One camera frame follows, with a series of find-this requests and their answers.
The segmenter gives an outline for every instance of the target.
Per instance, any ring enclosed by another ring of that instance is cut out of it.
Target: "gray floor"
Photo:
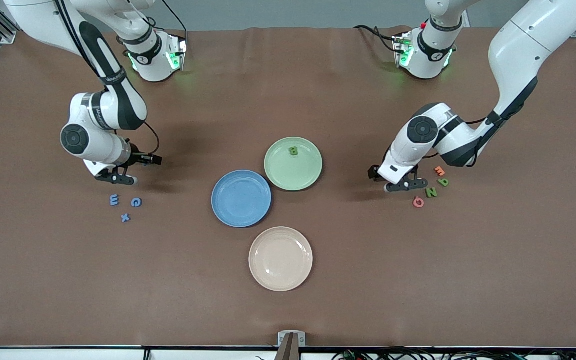
[[[483,0],[468,9],[470,24],[472,27],[502,27],[526,2]],[[428,17],[422,0],[167,0],[167,3],[191,32],[280,27],[352,28],[360,24],[381,28],[416,27]],[[153,17],[160,27],[181,29],[161,0],[144,13]],[[110,28],[97,19],[87,18],[103,32],[110,32]]]

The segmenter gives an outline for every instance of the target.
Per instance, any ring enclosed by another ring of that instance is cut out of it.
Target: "black cable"
[[[397,53],[397,54],[403,54],[404,50],[396,50],[393,47],[388,46],[388,44],[386,43],[386,40],[384,40],[384,37],[382,36],[382,33],[379,32],[379,29],[375,26],[374,27],[375,32],[377,32],[378,36],[379,36],[379,40],[381,41],[381,43],[390,51],[392,51],[393,53]]]
[[[477,359],[482,355],[479,354],[475,354],[475,355],[468,355],[468,356],[463,356],[463,357],[459,357],[459,358],[455,358],[455,360],[466,360],[466,359]]]
[[[475,120],[475,121],[464,121],[464,123],[466,123],[467,125],[473,125],[473,124],[478,124],[481,123],[482,121],[486,120],[487,118],[480,118],[479,120]]]
[[[97,69],[95,68],[95,66],[90,61],[88,55],[86,54],[86,51],[84,50],[82,42],[80,41],[80,38],[77,36],[77,30],[75,30],[75,26],[73,25],[73,19],[71,19],[70,14],[68,14],[68,9],[66,8],[66,3],[64,3],[64,0],[56,0],[55,4],[57,5],[57,9],[59,10],[61,20],[62,20],[64,26],[66,27],[66,30],[68,30],[68,33],[70,34],[70,38],[72,39],[73,43],[75,43],[75,47],[79,51],[79,54],[84,59],[84,61],[88,64],[90,69],[92,69],[92,71],[94,71],[96,76],[99,77],[99,73],[98,73]]]
[[[341,354],[345,354],[345,353],[346,353],[345,350],[338,352],[338,353],[334,354],[330,360],[335,360],[336,357],[340,356]]]
[[[166,0],[161,0],[161,2],[164,3],[164,5],[166,5],[170,14],[172,14],[179,22],[179,24],[181,24],[181,27],[183,28],[183,38],[188,39],[188,30],[186,29],[186,25],[184,25],[184,22],[179,18],[179,16],[177,16],[177,14],[174,11],[172,11]]]
[[[439,155],[438,152],[435,153],[435,155],[430,155],[430,157],[431,157],[431,158],[434,158],[434,157],[436,157],[437,155]],[[435,356],[434,356],[432,353],[429,353],[428,351],[425,351],[425,350],[422,350],[422,349],[417,349],[417,351],[418,351],[419,353],[427,354],[428,356],[430,356],[430,358],[432,358],[432,360],[437,360],[437,359],[435,358]]]
[[[537,351],[536,348],[533,348],[529,353],[525,354],[523,357],[526,358],[527,356],[533,355],[533,353]]]
[[[386,43],[386,40],[393,41],[393,37],[400,36],[401,34],[403,34],[403,32],[400,32],[399,34],[394,34],[394,35],[392,35],[393,37],[388,37],[388,36],[382,35],[382,33],[379,31],[379,28],[376,26],[374,27],[374,29],[371,29],[371,28],[367,27],[366,25],[357,25],[357,26],[353,27],[353,29],[368,29],[368,31],[371,34],[379,37],[379,40],[386,47],[386,49],[392,51],[393,53],[397,53],[397,54],[403,54],[404,53],[403,50],[397,50],[395,48],[392,48],[392,47],[388,46],[388,44]]]
[[[148,153],[149,155],[153,155],[154,153],[157,153],[157,150],[160,149],[160,136],[157,135],[157,132],[155,131],[155,129],[153,129],[153,127],[150,125],[150,123],[147,123],[146,121],[144,121],[143,124],[148,126],[148,129],[150,129],[152,134],[155,135],[155,138],[157,139],[157,147],[153,151]]]
[[[512,112],[511,114],[509,114],[508,116],[504,117],[503,119],[505,121],[508,121],[508,119],[510,119],[512,116],[515,116],[518,112],[521,111],[521,109],[524,108],[524,105],[521,104],[519,106],[519,108],[517,108],[517,110],[515,110],[514,112]],[[470,121],[470,122],[466,122],[466,124],[477,124],[477,123],[481,123],[482,121],[486,120],[487,118],[482,118],[480,120],[477,121]],[[480,153],[480,144],[482,143],[483,137],[480,137],[479,140],[477,141],[477,145],[475,145],[475,159],[473,160],[472,164],[466,165],[466,167],[473,167],[475,166],[475,164],[477,164],[477,157]]]
[[[365,352],[358,352],[357,354],[359,354],[359,356],[361,356],[363,360],[374,360],[372,356],[368,355]]]
[[[369,32],[371,32],[374,36],[376,37],[381,37],[382,39],[386,39],[391,41],[393,38],[392,37],[388,37],[386,35],[382,35],[382,34],[378,34],[375,30],[371,29],[370,27],[366,26],[366,25],[357,25],[355,27],[353,27],[352,29],[364,29],[364,30],[368,30]]]
[[[152,16],[146,16],[146,19],[148,19],[146,21],[146,23],[148,23],[148,25],[150,25],[154,29],[162,30],[162,32],[164,31],[163,27],[157,27],[157,20],[155,20]]]

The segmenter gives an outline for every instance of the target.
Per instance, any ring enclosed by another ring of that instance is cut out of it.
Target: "black strap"
[[[92,111],[94,120],[96,120],[99,128],[102,128],[103,130],[112,130],[113,128],[108,126],[104,114],[101,112],[101,96],[107,91],[107,89],[104,91],[98,91],[92,95],[92,98],[90,99],[90,110]]]
[[[439,25],[438,23],[436,23],[433,20],[432,16],[430,17],[430,25],[432,25],[433,28],[439,30],[440,32],[445,32],[445,33],[454,32],[455,30],[459,30],[459,28],[462,27],[463,23],[464,23],[464,17],[460,16],[459,17],[459,23],[457,26],[443,27],[443,26]]]
[[[123,66],[121,66],[119,71],[110,76],[99,77],[101,83],[107,87],[112,87],[114,85],[121,84],[121,82],[123,82],[124,79],[126,79],[126,69]]]
[[[450,50],[452,50],[453,46],[455,45],[455,43],[452,43],[452,45],[450,45],[449,47],[446,47],[443,50],[439,50],[437,48],[429,46],[424,41],[424,37],[422,36],[423,34],[424,34],[423,30],[419,32],[419,36],[416,38],[416,42],[419,44],[419,50],[421,50],[422,53],[426,54],[426,56],[428,56],[428,60],[431,62],[442,61],[442,59],[446,55],[448,55],[448,53],[450,53]]]
[[[148,30],[146,31],[146,34],[142,35],[142,37],[140,37],[140,38],[125,39],[125,38],[120,38],[119,36],[117,36],[117,39],[121,39],[122,45],[139,45],[139,44],[146,43],[146,41],[148,41],[148,38],[151,37],[152,33],[153,33],[153,27],[149,26]]]
[[[128,51],[130,57],[137,63],[141,65],[150,65],[153,63],[153,59],[162,51],[162,38],[157,35],[157,43],[155,46],[146,52],[138,54],[137,52]]]

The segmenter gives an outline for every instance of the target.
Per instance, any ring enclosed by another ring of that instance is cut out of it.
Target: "beige plate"
[[[308,278],[313,268],[313,249],[294,228],[268,228],[254,239],[248,265],[254,280],[262,287],[287,292]]]

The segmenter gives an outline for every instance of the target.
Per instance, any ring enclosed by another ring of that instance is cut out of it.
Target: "blue plate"
[[[212,210],[224,224],[246,228],[263,219],[270,209],[270,186],[261,175],[236,170],[222,177],[212,190]]]

